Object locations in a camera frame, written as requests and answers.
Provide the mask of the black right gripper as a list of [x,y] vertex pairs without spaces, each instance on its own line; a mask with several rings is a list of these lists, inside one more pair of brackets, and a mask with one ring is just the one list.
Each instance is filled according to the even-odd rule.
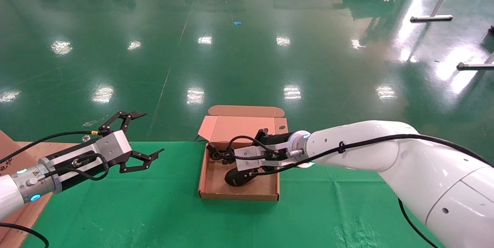
[[[254,146],[269,145],[269,150],[272,151],[281,151],[283,149],[293,151],[294,138],[296,137],[293,135],[295,132],[287,132],[277,135],[269,135],[268,132],[268,128],[258,130],[256,136],[254,137]],[[255,178],[278,173],[279,167],[277,166],[258,165],[252,168],[252,171],[250,171],[250,177]]]

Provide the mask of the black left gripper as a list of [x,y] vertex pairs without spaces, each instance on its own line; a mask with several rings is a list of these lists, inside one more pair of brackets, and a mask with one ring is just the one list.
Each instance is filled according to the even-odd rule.
[[[146,115],[147,113],[139,113],[136,111],[118,111],[98,128],[98,135],[108,136],[116,131],[122,131],[126,134],[132,120],[139,119]],[[118,119],[122,120],[122,123],[119,127],[115,128],[112,124]],[[110,168],[115,165],[120,166],[120,173],[147,170],[152,162],[159,158],[159,154],[165,150],[165,148],[161,148],[150,155],[137,151],[130,151],[126,154],[58,154],[57,193],[69,190],[85,181],[102,180],[108,175]],[[127,166],[127,162],[131,158],[141,161],[142,165]]]

